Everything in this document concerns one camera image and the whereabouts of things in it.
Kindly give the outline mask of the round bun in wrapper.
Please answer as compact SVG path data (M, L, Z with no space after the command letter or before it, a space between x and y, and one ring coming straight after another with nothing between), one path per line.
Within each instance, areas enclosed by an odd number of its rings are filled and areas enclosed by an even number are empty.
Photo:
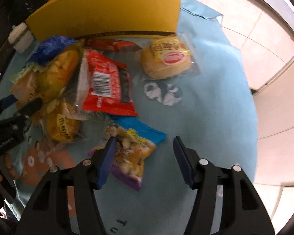
M154 80L200 74L197 51L185 33L151 40L141 52L141 65L146 76Z

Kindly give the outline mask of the yellow cardboard box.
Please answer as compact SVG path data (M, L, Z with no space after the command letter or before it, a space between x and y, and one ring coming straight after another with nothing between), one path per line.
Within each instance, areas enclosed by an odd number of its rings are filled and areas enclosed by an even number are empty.
M25 21L38 41L52 36L138 37L176 32L181 0L50 0Z

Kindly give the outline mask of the blue snack bag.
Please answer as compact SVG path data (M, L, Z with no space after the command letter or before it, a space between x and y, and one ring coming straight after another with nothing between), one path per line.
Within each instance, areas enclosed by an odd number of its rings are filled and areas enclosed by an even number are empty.
M67 46L76 43L76 39L64 37L64 36L53 36L42 41L36 51L28 59L28 63L36 63L41 66L47 62L53 60L63 49Z

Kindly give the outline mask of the white lidded cup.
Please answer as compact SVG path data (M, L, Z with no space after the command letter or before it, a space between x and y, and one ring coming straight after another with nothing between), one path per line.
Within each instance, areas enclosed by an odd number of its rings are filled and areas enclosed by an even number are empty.
M33 41L34 36L24 22L14 27L8 36L8 42L20 54L25 52Z

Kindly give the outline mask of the purple cartoon popcorn bag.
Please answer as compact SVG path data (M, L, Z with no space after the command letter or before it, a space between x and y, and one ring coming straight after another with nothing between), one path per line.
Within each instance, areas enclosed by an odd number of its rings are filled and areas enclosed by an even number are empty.
M107 116L99 145L88 155L92 156L95 151L102 149L111 136L117 139L111 172L138 192L142 186L144 161L166 139L166 134L132 116Z

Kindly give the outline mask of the brown pastry packets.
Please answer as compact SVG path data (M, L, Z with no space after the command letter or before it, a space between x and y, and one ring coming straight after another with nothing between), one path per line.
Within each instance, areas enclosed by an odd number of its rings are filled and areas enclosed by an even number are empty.
M43 120L46 134L57 142L73 142L80 130L80 121L73 118L75 108L63 95L65 79L48 76L46 70L34 68L12 75L10 93L21 107L35 99L42 99L42 107L34 113L34 120Z

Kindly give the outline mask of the large red snack packet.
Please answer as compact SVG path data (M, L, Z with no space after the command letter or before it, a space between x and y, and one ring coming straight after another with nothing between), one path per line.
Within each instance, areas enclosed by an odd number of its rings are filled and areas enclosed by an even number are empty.
M83 110L136 117L127 65L93 49L86 50L84 58L89 88L83 100Z

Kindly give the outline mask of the yellow wrapped cake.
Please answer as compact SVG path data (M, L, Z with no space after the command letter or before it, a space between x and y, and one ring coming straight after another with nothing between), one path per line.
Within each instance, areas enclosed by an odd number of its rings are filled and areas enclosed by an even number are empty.
M82 54L83 46L74 43L48 63L46 69L39 75L38 95L43 102L51 102L60 96L80 64Z

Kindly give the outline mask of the long red snack bar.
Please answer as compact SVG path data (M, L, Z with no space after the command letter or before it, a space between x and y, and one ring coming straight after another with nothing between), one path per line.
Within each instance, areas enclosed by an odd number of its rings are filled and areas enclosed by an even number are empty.
M142 49L141 46L124 40L116 39L87 39L85 47L108 52L136 52Z

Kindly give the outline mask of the light blue printed tablecloth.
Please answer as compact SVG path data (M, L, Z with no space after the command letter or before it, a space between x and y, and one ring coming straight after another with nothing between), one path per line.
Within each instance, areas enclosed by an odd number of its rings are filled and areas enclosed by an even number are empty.
M140 52L108 55L127 64L138 120L166 134L146 158L142 189L135 192L113 175L98 192L100 214L108 234L183 234L195 192L187 189L174 157L173 139L213 164L243 165L253 180L257 159L257 114L245 77L240 52L227 40L218 17L221 13L195 0L181 0L178 32L195 47L199 75L186 72L166 80L144 78ZM77 142L48 143L42 126L32 124L25 140L11 151L19 178L12 216L1 219L14 234L34 187L53 165L75 166L102 140L103 114L81 124Z

